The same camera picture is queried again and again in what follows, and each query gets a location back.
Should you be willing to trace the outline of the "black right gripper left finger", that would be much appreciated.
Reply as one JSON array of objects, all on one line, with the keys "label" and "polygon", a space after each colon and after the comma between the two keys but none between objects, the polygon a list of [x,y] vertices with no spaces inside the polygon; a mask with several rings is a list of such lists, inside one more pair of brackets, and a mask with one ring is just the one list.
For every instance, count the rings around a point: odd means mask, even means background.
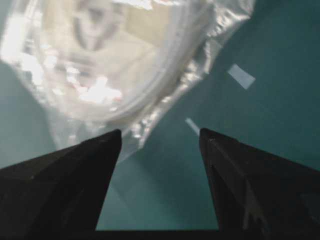
[{"label": "black right gripper left finger", "polygon": [[116,129],[0,170],[3,240],[96,240],[122,148]]}]

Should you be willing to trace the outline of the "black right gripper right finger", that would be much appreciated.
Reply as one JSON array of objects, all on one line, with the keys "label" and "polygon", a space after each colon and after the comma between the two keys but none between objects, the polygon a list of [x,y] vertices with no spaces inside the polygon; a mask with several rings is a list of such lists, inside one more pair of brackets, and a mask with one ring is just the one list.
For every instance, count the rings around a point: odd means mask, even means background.
[{"label": "black right gripper right finger", "polygon": [[320,172],[203,128],[199,149],[218,230],[235,240],[317,240]]}]

